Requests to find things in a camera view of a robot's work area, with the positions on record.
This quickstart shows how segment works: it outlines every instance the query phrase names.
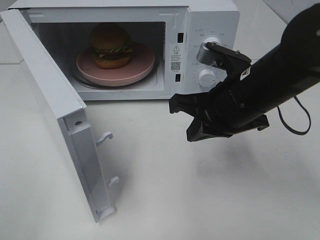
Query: microwave control knob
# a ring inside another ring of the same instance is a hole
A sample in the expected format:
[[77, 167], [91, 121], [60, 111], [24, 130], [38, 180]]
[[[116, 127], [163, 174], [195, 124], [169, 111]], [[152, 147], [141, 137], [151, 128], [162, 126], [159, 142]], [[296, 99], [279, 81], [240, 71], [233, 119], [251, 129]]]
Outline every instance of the microwave control knob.
[[207, 38], [203, 41], [204, 44], [206, 44], [206, 43], [212, 43], [212, 42], [214, 42], [214, 43], [216, 43], [216, 44], [218, 44], [218, 45], [222, 45], [222, 41], [221, 41], [218, 37], [216, 37], [216, 36], [207, 37]]
[[216, 83], [216, 75], [214, 71], [210, 69], [204, 69], [198, 74], [198, 81], [201, 87], [209, 88], [215, 85]]

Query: microwave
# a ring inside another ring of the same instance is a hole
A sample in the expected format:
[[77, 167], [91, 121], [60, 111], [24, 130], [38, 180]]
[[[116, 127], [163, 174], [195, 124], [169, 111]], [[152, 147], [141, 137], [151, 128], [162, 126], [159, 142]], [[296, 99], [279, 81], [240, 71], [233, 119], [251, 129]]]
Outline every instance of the microwave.
[[[96, 222], [115, 212], [108, 189], [119, 178], [103, 175], [97, 148], [113, 134], [94, 137], [84, 101], [169, 99], [209, 91], [227, 75], [197, 61], [200, 46], [216, 42], [232, 49], [240, 17], [232, 0], [18, 0], [0, 14], [39, 109], [73, 161]], [[93, 84], [81, 74], [79, 56], [100, 23], [116, 23], [133, 43], [153, 52], [148, 74], [121, 86]]]

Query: white table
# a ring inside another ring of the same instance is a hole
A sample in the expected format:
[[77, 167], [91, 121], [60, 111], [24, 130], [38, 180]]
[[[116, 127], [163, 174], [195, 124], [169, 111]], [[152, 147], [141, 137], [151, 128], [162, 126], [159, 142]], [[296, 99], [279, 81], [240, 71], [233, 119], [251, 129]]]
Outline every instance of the white table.
[[[261, 1], [237, 0], [235, 49], [258, 59], [285, 24]], [[306, 136], [281, 124], [189, 143], [192, 117], [169, 114], [167, 100], [86, 102], [117, 213], [95, 223], [72, 160], [64, 157], [0, 23], [1, 240], [317, 240], [320, 238], [320, 85], [299, 98], [312, 116]], [[283, 115], [303, 130], [290, 100]]]

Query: open microwave door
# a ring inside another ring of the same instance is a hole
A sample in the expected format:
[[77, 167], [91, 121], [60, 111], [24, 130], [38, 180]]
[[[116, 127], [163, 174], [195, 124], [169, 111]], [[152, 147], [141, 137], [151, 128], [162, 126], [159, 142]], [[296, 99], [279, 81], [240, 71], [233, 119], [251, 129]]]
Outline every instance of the open microwave door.
[[286, 24], [320, 0], [263, 0]]
[[112, 133], [94, 139], [85, 103], [35, 35], [32, 29], [35, 24], [28, 21], [28, 15], [12, 9], [2, 12], [1, 17], [40, 111], [55, 130], [53, 134], [64, 139], [63, 147], [73, 160], [94, 220], [98, 222], [115, 211], [108, 187], [118, 178], [105, 179], [96, 149], [105, 139], [112, 138]]

